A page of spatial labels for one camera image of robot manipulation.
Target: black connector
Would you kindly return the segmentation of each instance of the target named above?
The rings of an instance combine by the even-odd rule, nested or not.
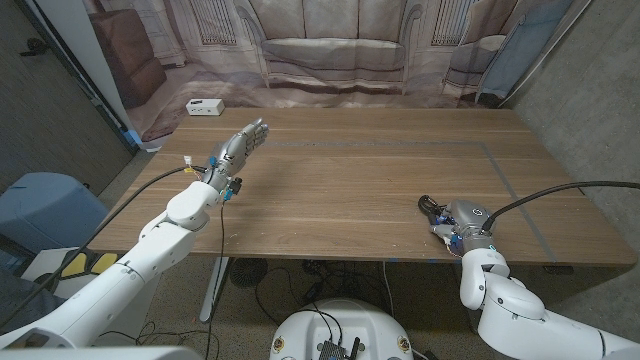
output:
[[[238,193],[240,192],[240,188],[242,187],[242,179],[240,178],[235,178],[230,184],[229,184],[229,190],[231,190],[231,192],[233,193],[233,195],[238,195]]]
[[[422,195],[418,200],[418,208],[429,219],[429,224],[438,225],[438,216],[442,214],[440,207],[429,195]]]

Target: printed backdrop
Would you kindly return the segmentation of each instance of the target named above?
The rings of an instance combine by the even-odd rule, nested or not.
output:
[[[260,107],[469,107],[479,106],[478,101],[495,106],[588,3],[84,1],[93,13],[98,39],[103,38],[100,42],[116,85],[124,83],[118,89],[125,107],[140,106],[145,101],[140,94],[152,93],[153,84],[161,83],[150,75],[154,73],[150,68],[201,67],[176,93],[175,103],[165,108],[161,114],[165,117],[179,112],[176,109],[193,97],[222,98],[227,106]],[[118,28],[129,27],[132,21],[107,26],[104,19],[123,9],[135,10],[130,16],[140,18],[145,39],[133,41],[139,36],[128,30],[120,35],[124,38],[120,45],[111,40]],[[127,66],[112,65],[118,60],[109,46],[143,52],[146,39],[152,53],[140,59],[144,70],[132,73]],[[149,65],[147,57],[158,59],[158,65]],[[150,129],[146,140],[161,136],[173,126],[166,124],[176,121],[158,120],[165,125]]]

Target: gray wall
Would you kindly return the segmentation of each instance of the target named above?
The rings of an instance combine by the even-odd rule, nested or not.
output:
[[[639,34],[640,2],[594,0],[505,106],[522,117],[576,181],[640,182]],[[585,193],[640,251],[640,191]],[[577,269],[573,277],[550,280],[557,282],[545,291],[555,299],[550,308],[640,341],[640,267],[604,273]],[[567,292],[562,282],[581,285]]]

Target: couch image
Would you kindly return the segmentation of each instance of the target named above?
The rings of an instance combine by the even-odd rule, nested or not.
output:
[[[406,91],[424,0],[234,0],[262,78]]]

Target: robotic hand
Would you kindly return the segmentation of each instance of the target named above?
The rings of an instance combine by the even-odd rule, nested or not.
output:
[[[482,309],[478,334],[489,346],[517,359],[639,358],[640,344],[546,310],[540,298],[510,277],[494,245],[494,227],[482,230],[487,209],[467,200],[440,206],[428,195],[418,207],[431,232],[462,257],[460,300],[471,310]]]
[[[233,191],[232,176],[264,143],[268,131],[259,119],[233,135],[204,180],[173,197],[167,210],[142,229],[129,252],[49,315],[0,336],[0,349],[90,346],[145,284],[191,252],[196,234],[209,222],[205,208],[215,206],[226,191]]]
[[[262,123],[262,119],[247,125],[222,145],[215,166],[205,173],[202,181],[214,189],[225,188],[229,177],[234,176],[244,167],[247,157],[264,143],[268,134],[269,127]]]
[[[269,127],[262,123],[262,119],[234,134],[224,143],[219,157],[207,169],[202,181],[193,182],[185,191],[171,199],[167,204],[167,211],[145,226],[142,234],[164,221],[196,232],[202,230],[209,222],[209,215],[204,212],[205,207],[215,206],[221,199],[228,200],[231,194],[240,191],[242,179],[234,179],[233,176],[244,167],[253,150],[264,143],[268,134]]]

